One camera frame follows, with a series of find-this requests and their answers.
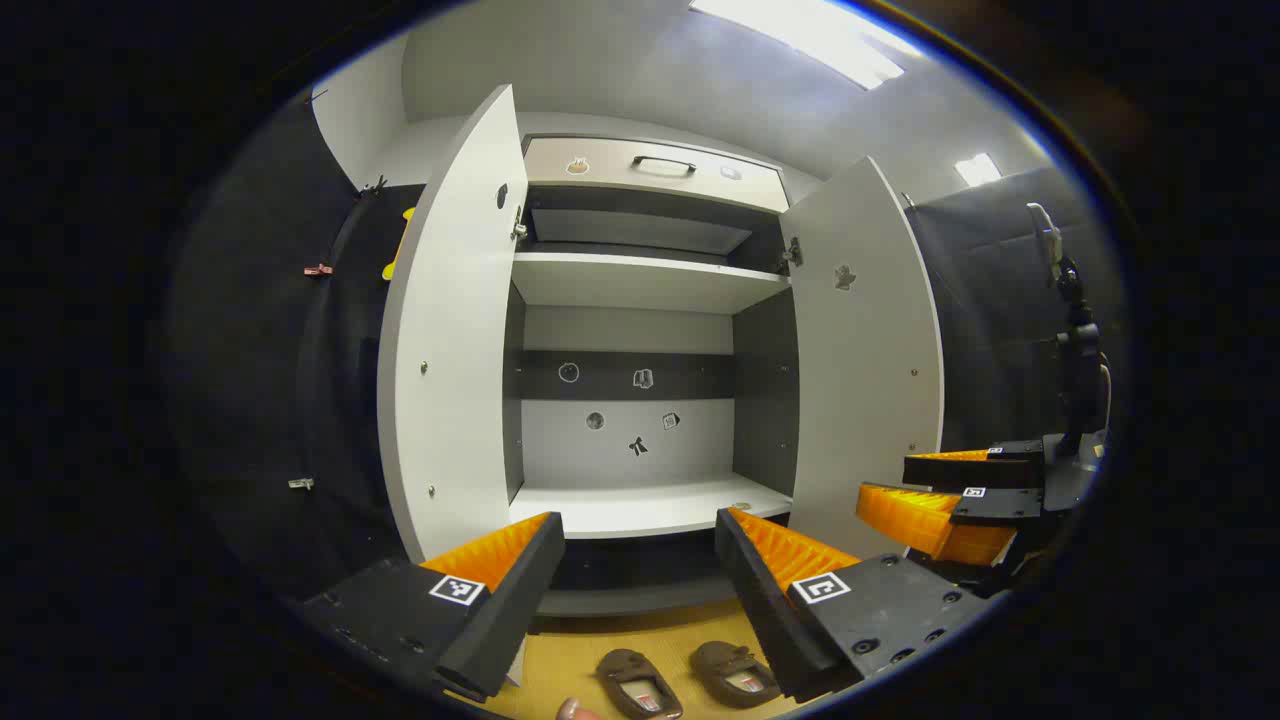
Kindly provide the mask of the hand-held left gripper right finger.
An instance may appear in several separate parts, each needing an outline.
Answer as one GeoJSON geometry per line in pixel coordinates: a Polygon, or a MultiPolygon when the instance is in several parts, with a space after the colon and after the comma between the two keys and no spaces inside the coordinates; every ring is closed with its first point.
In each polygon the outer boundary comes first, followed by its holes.
{"type": "Polygon", "coordinates": [[[716,552],[782,694],[797,702],[902,670],[991,610],[899,553],[855,559],[735,507],[717,512],[716,552]]]}

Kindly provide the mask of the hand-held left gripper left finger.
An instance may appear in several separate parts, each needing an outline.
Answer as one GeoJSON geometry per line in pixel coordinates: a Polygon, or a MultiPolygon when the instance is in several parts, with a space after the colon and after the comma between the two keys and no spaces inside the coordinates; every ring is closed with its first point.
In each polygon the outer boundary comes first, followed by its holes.
{"type": "Polygon", "coordinates": [[[387,559],[300,605],[360,662],[419,694],[497,696],[564,555],[541,512],[421,564],[387,559]]]}

